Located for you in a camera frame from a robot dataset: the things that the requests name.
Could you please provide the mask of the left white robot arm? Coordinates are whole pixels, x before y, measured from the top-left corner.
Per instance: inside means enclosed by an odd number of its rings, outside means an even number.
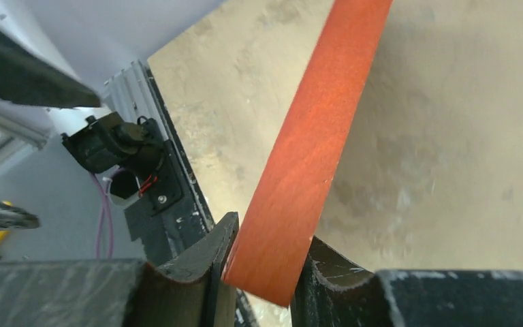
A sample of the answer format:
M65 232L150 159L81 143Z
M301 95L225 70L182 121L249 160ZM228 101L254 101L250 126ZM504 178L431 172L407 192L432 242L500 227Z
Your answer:
M0 99L15 105L75 110L100 109L98 94L85 84L35 56L0 30ZM62 144L88 172L101 173L120 165L138 176L150 169L137 169L140 153L160 151L162 143L139 123L128 123L116 112L101 118L88 116L84 127L62 135ZM36 215L0 203L0 230L39 227Z

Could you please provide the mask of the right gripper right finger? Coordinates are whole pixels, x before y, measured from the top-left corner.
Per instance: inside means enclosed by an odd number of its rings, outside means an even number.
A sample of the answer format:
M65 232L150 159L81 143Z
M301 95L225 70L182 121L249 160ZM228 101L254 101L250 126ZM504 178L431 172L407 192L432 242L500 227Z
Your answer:
M523 271L370 272L315 238L290 311L294 326L523 326Z

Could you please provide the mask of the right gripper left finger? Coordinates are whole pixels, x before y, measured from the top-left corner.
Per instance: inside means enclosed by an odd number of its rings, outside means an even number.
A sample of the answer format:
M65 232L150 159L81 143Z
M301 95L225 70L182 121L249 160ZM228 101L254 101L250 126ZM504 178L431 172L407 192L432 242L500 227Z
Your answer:
M162 266L138 259L0 263L0 326L233 326L221 269L238 231L227 213Z

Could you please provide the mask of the orange wooden picture frame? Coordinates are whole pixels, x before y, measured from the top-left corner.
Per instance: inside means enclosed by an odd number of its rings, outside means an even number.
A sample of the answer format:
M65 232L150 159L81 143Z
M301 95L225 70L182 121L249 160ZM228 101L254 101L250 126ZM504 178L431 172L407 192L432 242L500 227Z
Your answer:
M290 304L390 7L333 3L227 258L226 284Z

